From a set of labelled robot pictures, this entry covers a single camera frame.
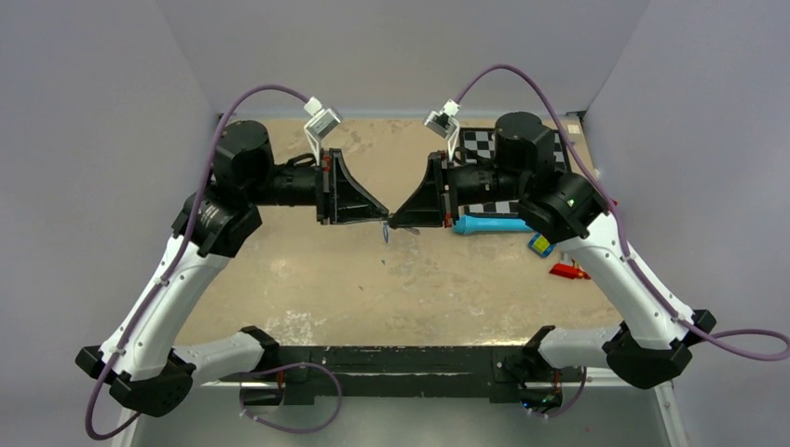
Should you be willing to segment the red triangular block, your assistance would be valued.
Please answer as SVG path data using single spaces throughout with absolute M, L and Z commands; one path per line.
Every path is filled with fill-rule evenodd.
M 590 279 L 591 278 L 586 271 L 581 269 L 576 264 L 557 263 L 551 268 L 550 274 L 551 275 L 555 275 L 557 277 L 569 278 L 569 279 Z

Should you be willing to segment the aluminium frame rail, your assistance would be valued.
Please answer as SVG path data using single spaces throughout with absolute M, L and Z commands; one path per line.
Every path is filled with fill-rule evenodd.
M 531 385 L 515 403 L 460 398 L 316 397 L 287 404 L 284 384 L 231 377 L 144 417 L 118 446 L 684 446 L 674 388 L 632 387 L 606 369 L 576 385 Z

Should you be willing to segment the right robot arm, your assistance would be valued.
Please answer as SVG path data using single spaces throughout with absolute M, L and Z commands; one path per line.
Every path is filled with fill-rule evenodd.
M 597 330 L 541 328 L 523 354 L 530 376 L 607 368 L 649 389 L 686 369 L 715 317 L 673 297 L 620 240 L 614 213 L 592 183 L 556 166 L 553 129 L 536 115 L 507 113 L 494 125 L 492 155 L 474 158 L 458 142 L 450 114 L 432 112 L 425 124 L 447 146 L 429 154 L 422 183 L 390 216 L 391 228 L 448 227 L 461 206 L 511 202 L 528 227 L 580 264 L 621 315 L 620 324 Z

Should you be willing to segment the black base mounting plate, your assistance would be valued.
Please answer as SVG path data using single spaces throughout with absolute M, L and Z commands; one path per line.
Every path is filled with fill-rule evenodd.
M 282 346 L 263 360 L 284 374 L 287 404 L 316 397 L 460 398 L 515 403 L 525 387 L 576 385 L 580 368 L 555 372 L 519 345 Z

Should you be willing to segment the black white chessboard mat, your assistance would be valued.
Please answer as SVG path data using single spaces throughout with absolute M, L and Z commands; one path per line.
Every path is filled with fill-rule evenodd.
M 549 129 L 549 135 L 543 135 L 539 142 L 532 144 L 531 149 L 537 153 L 533 159 L 539 168 L 549 167 L 550 170 L 571 171 L 569 155 L 563 147 L 559 132 Z M 497 136 L 491 127 L 462 127 L 459 133 L 460 147 L 455 150 L 457 167 L 474 165 L 478 161 L 494 161 L 497 157 Z M 485 202 L 462 204 L 459 213 L 477 217 L 513 218 L 517 217 L 519 202 L 512 200 L 487 200 Z

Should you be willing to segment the light blue plastic cylinder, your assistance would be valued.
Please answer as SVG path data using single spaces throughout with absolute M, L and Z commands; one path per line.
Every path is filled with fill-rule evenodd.
M 518 216 L 502 214 L 464 214 L 452 225 L 459 235 L 481 233 L 531 233 L 533 229 Z

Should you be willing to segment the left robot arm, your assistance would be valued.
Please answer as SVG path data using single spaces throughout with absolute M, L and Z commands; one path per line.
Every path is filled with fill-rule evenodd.
M 388 217 L 349 173 L 339 150 L 279 164 L 266 127 L 256 121 L 222 130 L 211 171 L 203 195 L 185 201 L 159 267 L 118 332 L 84 347 L 75 360 L 137 413 L 160 417 L 195 386 L 233 374 L 265 381 L 277 371 L 279 344 L 253 326 L 204 345 L 175 344 L 204 291 L 261 226 L 261 207 L 314 207 L 321 224 Z

